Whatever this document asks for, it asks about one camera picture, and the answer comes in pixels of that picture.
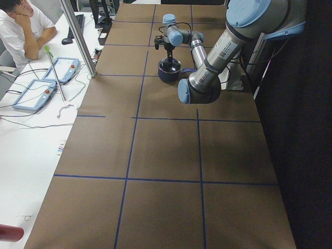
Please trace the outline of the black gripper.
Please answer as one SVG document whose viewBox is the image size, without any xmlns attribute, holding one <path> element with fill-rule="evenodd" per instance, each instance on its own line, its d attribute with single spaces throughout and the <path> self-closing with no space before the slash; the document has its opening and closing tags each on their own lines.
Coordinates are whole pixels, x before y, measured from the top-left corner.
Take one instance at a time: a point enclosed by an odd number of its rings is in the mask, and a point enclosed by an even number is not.
<svg viewBox="0 0 332 249">
<path fill-rule="evenodd" d="M 172 63 L 174 46 L 170 43 L 165 43 L 164 48 L 167 51 L 168 62 Z"/>
</svg>

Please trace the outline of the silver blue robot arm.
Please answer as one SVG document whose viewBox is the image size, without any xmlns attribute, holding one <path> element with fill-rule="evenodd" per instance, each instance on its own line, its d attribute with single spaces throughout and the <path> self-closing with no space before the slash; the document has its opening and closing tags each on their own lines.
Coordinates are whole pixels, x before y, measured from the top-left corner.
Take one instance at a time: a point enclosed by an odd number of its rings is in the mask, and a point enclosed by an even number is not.
<svg viewBox="0 0 332 249">
<path fill-rule="evenodd" d="M 219 75 L 243 45 L 265 33 L 267 40 L 288 39 L 301 34 L 306 23 L 307 1 L 230 1 L 226 28 L 209 53 L 200 32 L 179 29 L 173 14 L 163 16 L 161 43 L 171 48 L 188 44 L 196 71 L 178 83 L 184 104 L 207 104 L 221 92 Z"/>
</svg>

